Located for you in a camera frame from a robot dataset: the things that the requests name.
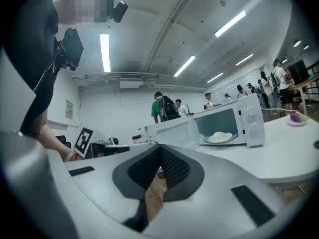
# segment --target wooden floor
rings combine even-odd
[[[303,113],[302,105],[298,108],[298,110],[301,113]],[[307,112],[309,117],[319,122],[319,104],[318,103],[307,104]],[[271,116],[270,111],[263,111],[264,122],[276,120],[283,116],[285,116],[284,112],[281,112],[276,117],[274,117],[274,116]],[[310,193],[311,183],[302,184],[300,186],[306,194]],[[155,176],[152,184],[150,185],[150,187],[145,193],[146,210],[147,210],[149,222],[151,222],[154,219],[154,217],[160,212],[163,206],[163,196],[166,190],[167,190],[166,180],[159,179],[157,176]],[[279,194],[283,195],[287,204],[305,195],[305,193],[298,186],[286,187],[286,188],[274,188],[274,190],[278,191]]]

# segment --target white microwave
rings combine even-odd
[[[232,136],[227,142],[218,145],[263,145],[264,119],[257,94],[239,98],[192,116],[145,127],[148,142],[190,149],[195,149],[200,144],[217,145],[208,139],[219,131],[231,133]]]

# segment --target ceiling beam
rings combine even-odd
[[[145,73],[150,71],[153,64],[153,60],[156,57],[161,45],[163,44],[168,32],[170,31],[171,26],[175,23],[179,14],[183,11],[183,9],[186,7],[189,1],[190,0],[179,0],[177,5],[174,7],[173,11],[169,15],[147,59],[147,63],[145,64],[145,67],[144,67]]]

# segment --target ceiling light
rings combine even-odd
[[[215,35],[217,37],[220,37],[223,32],[225,32],[227,29],[229,29],[233,24],[238,22],[240,19],[242,19],[244,16],[246,16],[246,12],[243,10],[241,13],[239,13],[236,17],[234,17],[232,20],[230,20],[226,25],[224,25],[221,29],[219,29]]]
[[[186,66],[188,66],[193,60],[195,59],[195,57],[192,55],[185,64],[182,65],[182,67],[174,74],[174,77],[177,77],[185,68]]]
[[[229,86],[227,89],[229,89],[230,87],[233,87],[233,86],[235,86],[236,84],[234,84],[234,85],[231,85],[231,86]]]
[[[299,44],[301,44],[301,41],[298,39],[294,40],[294,48],[296,48]]]
[[[100,40],[101,40],[101,55],[102,55],[104,72],[109,73],[111,71],[110,54],[109,54],[109,35],[101,34]]]
[[[246,59],[249,59],[253,54],[250,54],[248,57],[245,57],[243,60],[240,60],[235,66],[238,66],[239,64],[243,63]]]
[[[215,76],[213,79],[209,80],[207,83],[210,83],[212,80],[215,80],[217,77],[221,76],[223,73],[220,73],[219,75]]]
[[[247,77],[246,79],[243,79],[243,81],[247,80],[248,78],[250,78],[251,76]]]

